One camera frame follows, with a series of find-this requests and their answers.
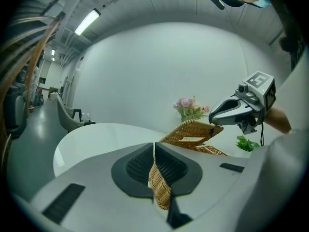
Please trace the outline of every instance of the hallway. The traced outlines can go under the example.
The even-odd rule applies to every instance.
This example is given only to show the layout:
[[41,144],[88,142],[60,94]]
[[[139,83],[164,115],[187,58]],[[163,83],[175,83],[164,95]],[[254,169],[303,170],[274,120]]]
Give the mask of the hallway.
[[55,101],[36,106],[27,122],[23,134],[12,142],[7,181],[11,192],[29,201],[55,177],[54,152],[67,131],[59,123]]

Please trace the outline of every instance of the fluorescent light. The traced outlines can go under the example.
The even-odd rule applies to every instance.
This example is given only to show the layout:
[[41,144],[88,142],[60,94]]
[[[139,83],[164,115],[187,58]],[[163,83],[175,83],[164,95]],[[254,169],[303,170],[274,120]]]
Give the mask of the fluorescent light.
[[80,23],[80,25],[77,27],[77,29],[75,30],[75,33],[77,35],[81,35],[82,32],[91,24],[94,22],[95,19],[97,19],[99,16],[101,15],[101,13],[96,10],[93,9],[86,17],[85,19]]

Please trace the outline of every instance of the white table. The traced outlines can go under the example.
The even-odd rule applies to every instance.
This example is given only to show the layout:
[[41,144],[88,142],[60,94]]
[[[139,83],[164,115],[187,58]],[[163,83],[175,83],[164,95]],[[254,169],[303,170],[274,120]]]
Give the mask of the white table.
[[141,127],[100,123],[67,134],[54,154],[54,173],[59,176],[89,157],[143,143],[158,142],[166,134]]

